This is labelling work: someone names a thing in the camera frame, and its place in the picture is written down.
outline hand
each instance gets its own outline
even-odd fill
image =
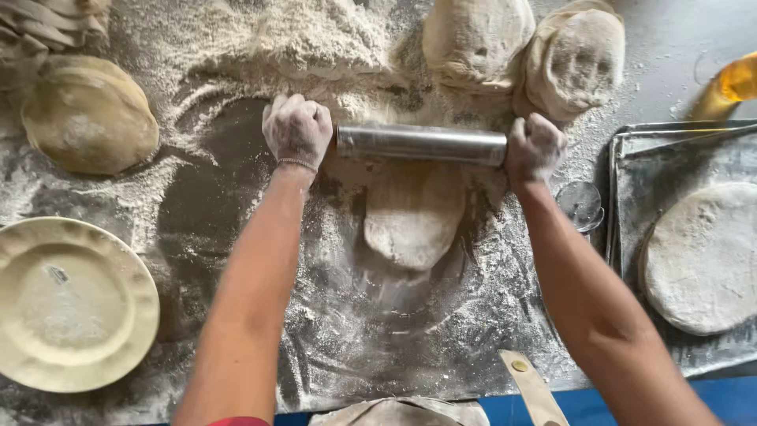
[[[333,133],[329,109],[300,94],[278,95],[263,110],[263,135],[279,164],[299,164],[318,173]]]
[[[565,160],[568,137],[539,114],[528,121],[516,118],[507,140],[505,167],[510,186],[517,190],[524,183],[546,183]]]

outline white plate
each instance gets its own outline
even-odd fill
[[[51,392],[103,387],[144,358],[159,314],[150,272],[113,234],[66,218],[0,230],[0,374]]]

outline metal tray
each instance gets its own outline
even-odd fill
[[[757,359],[757,317],[716,336],[670,325],[638,284],[640,247],[687,194],[716,183],[757,183],[757,120],[634,124],[612,138],[606,260],[641,301],[673,359],[692,376]]]

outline left hand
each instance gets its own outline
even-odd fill
[[[278,95],[263,110],[263,135],[276,160],[317,173],[334,128],[329,109],[300,95]]]

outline metal rolling pin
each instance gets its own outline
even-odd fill
[[[343,157],[385,157],[460,161],[499,166],[505,161],[503,133],[399,124],[339,123],[336,148]]]

